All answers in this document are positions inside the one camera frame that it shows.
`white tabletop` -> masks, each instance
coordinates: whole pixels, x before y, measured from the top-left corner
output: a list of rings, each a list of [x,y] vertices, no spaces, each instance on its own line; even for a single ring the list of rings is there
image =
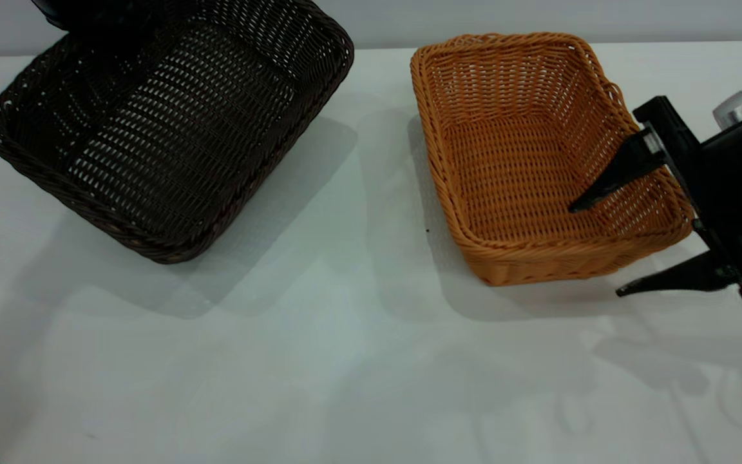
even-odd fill
[[[601,44],[698,137],[742,43]],[[347,81],[208,253],[166,267],[0,159],[0,462],[742,462],[742,302],[486,287],[451,241],[413,50]],[[0,90],[29,58],[0,58]]]

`basket rim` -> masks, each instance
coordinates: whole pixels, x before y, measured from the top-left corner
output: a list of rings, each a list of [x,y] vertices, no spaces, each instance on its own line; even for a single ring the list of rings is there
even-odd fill
[[[30,64],[21,70],[0,94],[0,127],[3,129],[3,136],[0,137],[0,157],[8,161],[15,170],[28,177],[38,187],[59,199],[76,214],[82,215],[86,220],[94,223],[95,226],[117,238],[120,243],[131,247],[142,255],[147,256],[147,251],[157,255],[163,250],[173,251],[170,258],[148,256],[148,258],[162,264],[174,264],[194,258],[207,249],[215,238],[227,229],[233,215],[238,211],[236,207],[240,203],[247,202],[239,202],[238,199],[241,196],[250,197],[256,191],[256,188],[250,189],[248,187],[258,179],[256,174],[266,164],[270,164],[272,159],[276,159],[277,156],[282,156],[290,150],[292,144],[297,140],[293,135],[300,132],[300,126],[306,126],[316,117],[322,106],[336,91],[338,85],[345,80],[351,65],[353,65],[354,45],[350,36],[339,23],[322,12],[321,8],[312,0],[288,1],[300,6],[304,11],[303,16],[306,20],[318,24],[323,35],[333,39],[335,43],[342,44],[343,50],[341,57],[339,57],[341,65],[334,66],[332,70],[324,74],[312,89],[316,92],[315,98],[312,98],[312,102],[314,102],[311,106],[312,111],[304,111],[300,114],[300,117],[292,120],[288,124],[287,130],[285,130],[285,136],[278,138],[276,144],[265,149],[267,155],[256,165],[254,180],[244,182],[239,189],[225,188],[220,192],[221,201],[218,206],[209,212],[209,220],[204,221],[203,226],[189,229],[187,233],[176,238],[162,238],[152,235],[150,232],[132,224],[124,215],[112,211],[105,203],[95,200],[88,193],[88,190],[80,188],[66,176],[40,161],[6,132],[6,125],[12,118],[12,108],[16,106],[14,103],[27,97],[30,92],[35,91],[38,85],[41,85],[41,82],[49,79],[54,64],[70,59],[71,56],[76,56],[76,53],[80,52],[82,44],[70,34],[63,36],[49,49],[33,58]],[[307,117],[306,114],[311,112],[313,117]]]
[[[457,245],[467,255],[477,258],[495,260],[520,259],[548,259],[564,258],[565,256],[600,256],[600,255],[623,255],[627,251],[642,249],[653,249],[654,251],[665,249],[671,244],[682,240],[692,231],[692,219],[694,212],[688,200],[685,200],[680,185],[671,177],[665,166],[649,174],[657,178],[668,195],[663,199],[666,211],[671,211],[675,216],[671,226],[662,229],[651,229],[632,235],[620,235],[615,237],[597,238],[563,238],[563,240],[547,241],[506,241],[486,240],[479,237],[471,229],[464,225],[462,218],[465,214],[457,207],[460,198],[453,192],[452,180],[448,174],[448,165],[444,153],[445,139],[442,137],[441,124],[439,124],[438,112],[433,105],[433,97],[429,91],[427,71],[433,59],[443,55],[454,55],[463,51],[486,51],[500,50],[522,43],[528,46],[534,44],[573,44],[583,58],[583,71],[587,71],[595,85],[595,91],[601,96],[601,104],[607,111],[619,113],[627,121],[627,129],[631,134],[639,131],[639,126],[631,118],[627,111],[622,92],[613,82],[606,79],[603,68],[598,62],[597,56],[590,45],[576,35],[559,32],[533,32],[531,34],[501,35],[497,33],[484,35],[459,35],[448,41],[426,45],[416,50],[412,56],[412,82],[414,92],[423,126],[423,131],[429,152],[429,165],[435,187],[441,200],[442,209],[451,229],[451,234]],[[619,106],[613,105],[613,98],[618,99]]]

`woven basket bottom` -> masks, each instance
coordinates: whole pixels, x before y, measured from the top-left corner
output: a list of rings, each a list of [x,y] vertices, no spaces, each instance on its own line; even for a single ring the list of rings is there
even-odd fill
[[[465,226],[478,238],[553,243],[612,236],[595,211],[568,212],[581,188],[569,163],[574,157],[548,118],[461,124],[447,129],[446,140]]]
[[[588,279],[613,274],[640,259],[640,255],[580,256],[546,261],[482,262],[465,256],[468,266],[489,285],[518,285],[537,282]]]
[[[298,97],[295,82],[218,26],[191,24],[175,41],[100,126],[62,145],[70,154],[55,161],[106,208],[165,240],[215,220],[221,194],[259,168],[253,153]],[[83,105],[70,95],[48,106]],[[50,110],[35,112],[48,132]]]

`dark brown wicker basket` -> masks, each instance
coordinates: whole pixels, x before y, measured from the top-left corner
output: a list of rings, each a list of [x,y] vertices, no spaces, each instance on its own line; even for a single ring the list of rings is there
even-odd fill
[[[115,55],[73,35],[0,96],[0,156],[156,262],[221,235],[348,73],[354,45],[309,0],[152,0]]]

